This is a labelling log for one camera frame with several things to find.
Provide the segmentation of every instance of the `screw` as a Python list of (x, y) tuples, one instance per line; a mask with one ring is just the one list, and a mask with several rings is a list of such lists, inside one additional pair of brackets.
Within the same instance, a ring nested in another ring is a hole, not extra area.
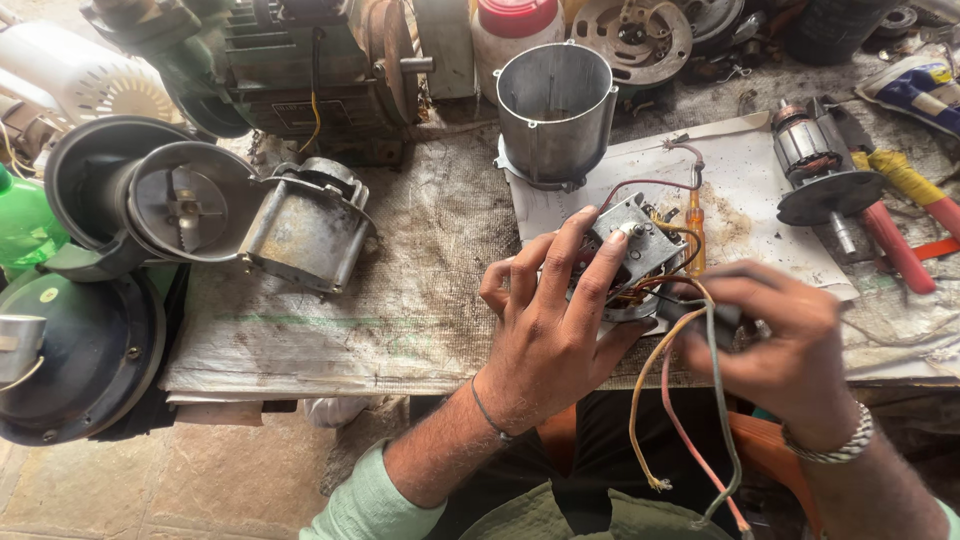
[(97, 13), (93, 11), (93, 4), (90, 2), (84, 2), (80, 6), (80, 14), (83, 15), (85, 19), (92, 19), (97, 16)]

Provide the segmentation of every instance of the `wire bundle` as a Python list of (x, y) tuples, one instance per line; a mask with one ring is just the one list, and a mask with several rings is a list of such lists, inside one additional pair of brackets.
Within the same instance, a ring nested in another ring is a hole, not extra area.
[[(703, 177), (700, 174), (700, 172), (704, 169), (703, 155), (696, 148), (690, 145), (675, 143), (669, 140), (663, 142), (663, 148), (665, 148), (666, 150), (672, 150), (674, 148), (683, 148), (685, 150), (692, 152), (696, 156), (697, 158), (696, 162), (693, 164), (693, 166), (690, 169), (691, 183), (678, 184), (678, 183), (668, 182), (664, 180), (652, 180), (652, 179), (637, 179), (637, 180), (628, 180), (625, 182), (621, 182), (620, 184), (617, 184), (613, 188), (613, 190), (610, 192), (610, 195), (607, 197), (607, 200), (604, 201), (603, 205), (600, 207), (601, 212), (604, 209), (606, 209), (606, 207), (610, 204), (611, 200), (613, 199), (613, 195), (616, 193), (616, 191), (621, 187), (623, 187), (624, 185), (662, 184), (662, 185), (669, 185), (672, 187), (678, 187), (681, 189), (687, 189), (690, 191), (696, 191), (700, 189), (700, 186), (703, 184)], [(751, 539), (753, 538), (753, 534), (750, 531), (750, 525), (743, 518), (743, 515), (740, 513), (740, 511), (737, 509), (736, 504), (733, 502), (733, 499), (731, 499), (731, 495), (733, 494), (733, 492), (736, 491), (736, 489), (740, 486), (740, 481), (743, 477), (743, 469), (740, 464), (740, 459), (736, 454), (736, 447), (733, 445), (733, 435), (730, 429), (730, 420), (727, 417), (727, 403), (724, 396), (723, 381), (720, 378), (720, 363), (717, 355), (717, 344), (716, 344), (716, 328), (714, 327), (714, 319), (713, 319), (714, 317), (713, 311), (716, 305), (713, 302), (713, 299), (710, 297), (710, 294), (707, 292), (707, 290), (699, 281), (687, 276), (675, 275), (681, 268), (686, 267), (693, 259), (695, 259), (697, 255), (700, 253), (700, 251), (704, 248), (704, 246), (700, 241), (699, 235), (697, 235), (696, 233), (694, 233), (693, 231), (687, 228), (670, 225), (664, 222), (662, 220), (662, 217), (656, 211), (651, 213), (650, 218), (651, 218), (651, 221), (653, 221), (654, 224), (657, 225), (663, 231), (669, 231), (674, 233), (688, 233), (691, 237), (696, 239), (697, 247), (694, 250), (692, 255), (690, 255), (686, 260), (684, 260), (684, 262), (682, 262), (680, 265), (673, 268), (672, 270), (665, 272), (663, 275), (659, 275), (659, 276), (647, 276), (642, 280), (640, 280), (639, 282), (637, 282), (636, 285), (631, 287), (632, 290), (634, 291), (633, 294), (636, 294), (637, 297), (639, 293), (653, 294), (651, 289), (653, 289), (658, 285), (661, 285), (667, 282), (681, 282), (681, 283), (687, 283), (696, 287), (700, 291), (700, 293), (703, 295), (703, 299), (693, 300), (688, 302), (680, 301), (680, 304), (686, 304), (689, 306), (699, 306), (699, 308), (681, 317), (677, 321), (677, 324), (674, 325), (673, 329), (671, 329), (666, 334), (666, 336), (663, 337), (660, 343), (657, 344), (657, 347), (654, 349), (654, 351), (650, 354), (650, 356), (647, 357), (646, 361), (643, 363), (643, 368), (640, 370), (640, 374), (636, 378), (636, 384), (634, 386), (634, 395), (633, 395), (633, 399), (631, 400), (630, 426), (629, 426), (630, 443), (634, 447), (634, 452), (636, 453), (636, 459), (639, 461), (640, 468), (643, 469), (643, 474), (647, 477), (647, 482), (650, 484), (650, 487), (656, 489), (657, 491), (660, 491), (662, 489), (671, 489), (673, 486), (670, 484), (669, 479), (658, 479), (653, 475), (653, 473), (650, 472), (650, 467), (647, 465), (646, 459), (643, 457), (643, 452), (640, 450), (639, 443), (637, 443), (636, 441), (636, 407), (639, 402), (640, 390), (643, 387), (643, 380), (646, 378), (647, 374), (650, 372), (650, 369), (653, 367), (654, 361), (657, 359), (660, 353), (663, 353), (665, 351), (664, 358), (663, 358), (663, 367), (661, 372), (661, 380), (660, 380), (660, 394), (663, 400), (663, 408), (666, 409), (667, 415), (670, 417), (670, 420), (673, 422), (674, 428), (677, 430), (677, 433), (680, 435), (680, 437), (684, 441), (684, 444), (686, 444), (686, 447), (690, 451), (690, 454), (694, 457), (694, 459), (697, 460), (697, 463), (700, 464), (701, 468), (704, 470), (705, 473), (707, 473), (707, 476), (710, 478), (713, 484), (717, 487), (717, 490), (719, 490), (720, 492), (717, 495), (717, 497), (713, 500), (713, 502), (710, 504), (710, 506), (707, 508), (707, 511), (704, 512), (703, 519), (691, 523), (691, 526), (697, 529), (705, 527), (709, 522), (710, 518), (716, 512), (717, 508), (719, 508), (724, 501), (727, 501), (727, 504), (730, 506), (731, 512), (733, 513), (733, 517), (736, 519), (737, 528), (739, 528), (743, 534), (743, 538)], [(680, 419), (677, 418), (677, 415), (673, 410), (673, 406), (670, 403), (670, 394), (667, 388), (668, 377), (669, 377), (669, 365), (670, 365), (669, 355), (670, 355), (670, 350), (672, 348), (673, 340), (686, 327), (686, 325), (688, 325), (691, 321), (695, 320), (696, 318), (702, 315), (706, 315), (707, 317), (707, 343), (710, 350), (710, 360), (713, 366), (713, 370), (712, 370), (713, 371), (712, 373), (713, 388), (714, 388), (714, 393), (716, 395), (717, 409), (719, 411), (720, 426), (723, 431), (724, 445), (726, 446), (727, 453), (730, 455), (730, 459), (733, 463), (733, 476), (731, 478), (730, 484), (727, 486), (723, 485), (723, 482), (720, 480), (720, 478), (716, 476), (716, 474), (713, 472), (713, 470), (704, 460), (703, 456), (700, 455), (700, 452), (698, 452), (696, 447), (694, 447), (693, 442), (686, 435), (686, 431), (684, 430), (684, 427), (681, 425)]]

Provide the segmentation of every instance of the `green cloth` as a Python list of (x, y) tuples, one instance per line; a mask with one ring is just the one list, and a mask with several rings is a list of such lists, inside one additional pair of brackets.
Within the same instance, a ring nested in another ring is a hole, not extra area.
[[(353, 475), (330, 497), (326, 510), (300, 531), (300, 540), (420, 540), (437, 525), (446, 502), (420, 508), (400, 495), (383, 465), (383, 446), (373, 445), (353, 468)], [(550, 482), (495, 508), (473, 524), (462, 540), (731, 540), (709, 523), (701, 530), (689, 527), (700, 515), (670, 503), (634, 499), (609, 490), (612, 505), (607, 532), (576, 536), (553, 498)], [(960, 517), (937, 501), (950, 523), (948, 540), (960, 540)]]

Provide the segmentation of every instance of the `green sleeve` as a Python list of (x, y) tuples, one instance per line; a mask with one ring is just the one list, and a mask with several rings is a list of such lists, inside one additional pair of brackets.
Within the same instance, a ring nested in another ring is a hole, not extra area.
[(333, 491), (326, 509), (300, 530), (300, 540), (387, 539), (420, 540), (446, 508), (424, 509), (396, 491), (383, 466), (383, 446), (374, 444), (353, 467), (353, 474)]
[(950, 534), (947, 536), (947, 540), (960, 540), (960, 517), (957, 517), (957, 513), (939, 499), (937, 499), (937, 504), (944, 509), (944, 513), (947, 514), (947, 521), (950, 523)]

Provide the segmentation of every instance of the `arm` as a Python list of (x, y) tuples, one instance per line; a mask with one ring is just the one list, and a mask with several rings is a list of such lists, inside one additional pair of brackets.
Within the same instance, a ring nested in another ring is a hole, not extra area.
[[(567, 302), (573, 259), (598, 213), (586, 207), (484, 275), (480, 296), (497, 323), (490, 360), (475, 387), (491, 419), (510, 435), (586, 396), (656, 325), (652, 319), (619, 325), (596, 339), (607, 291), (626, 253), (621, 232), (597, 250)], [(509, 289), (503, 286), (507, 277)], [(446, 496), (501, 447), (467, 384), (390, 443), (382, 459), (379, 448), (371, 449), (300, 538), (420, 538), (440, 519)]]
[[(720, 355), (727, 389), (780, 417), (805, 448), (830, 452), (850, 441), (859, 412), (844, 379), (834, 297), (751, 262), (702, 281), (716, 302), (740, 305), (772, 331), (743, 353)], [(680, 345), (687, 365), (708, 375), (704, 340), (690, 333)], [(879, 431), (849, 463), (801, 463), (832, 540), (948, 538), (945, 511)]]

